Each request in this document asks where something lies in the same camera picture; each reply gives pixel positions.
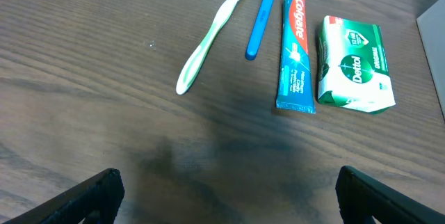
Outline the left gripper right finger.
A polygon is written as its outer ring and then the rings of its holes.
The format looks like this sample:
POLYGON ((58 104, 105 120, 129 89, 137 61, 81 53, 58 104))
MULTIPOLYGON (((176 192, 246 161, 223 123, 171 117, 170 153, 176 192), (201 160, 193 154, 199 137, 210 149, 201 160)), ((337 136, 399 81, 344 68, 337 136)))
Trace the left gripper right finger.
POLYGON ((444 215, 352 166, 343 166, 335 186, 344 223, 444 223, 444 215))

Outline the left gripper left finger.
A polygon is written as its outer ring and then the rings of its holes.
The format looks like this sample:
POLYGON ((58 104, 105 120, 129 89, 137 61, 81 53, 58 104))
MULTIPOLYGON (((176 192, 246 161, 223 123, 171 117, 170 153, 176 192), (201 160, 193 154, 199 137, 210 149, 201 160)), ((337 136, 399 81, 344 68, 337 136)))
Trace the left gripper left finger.
POLYGON ((120 171, 107 168, 6 223, 113 223, 124 193, 120 171))

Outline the green white toothbrush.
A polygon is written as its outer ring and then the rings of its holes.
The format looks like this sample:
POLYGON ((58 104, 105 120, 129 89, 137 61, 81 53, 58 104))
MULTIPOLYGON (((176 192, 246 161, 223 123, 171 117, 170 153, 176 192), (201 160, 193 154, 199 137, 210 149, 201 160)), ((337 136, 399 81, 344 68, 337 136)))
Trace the green white toothbrush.
POLYGON ((213 41, 215 40, 218 32, 227 23, 231 17, 237 3, 240 0, 225 0, 219 7, 212 24, 195 51, 190 55, 185 62, 176 85, 176 93, 183 95, 192 86, 196 76, 198 75, 202 64, 207 56, 208 51, 211 48, 213 41))

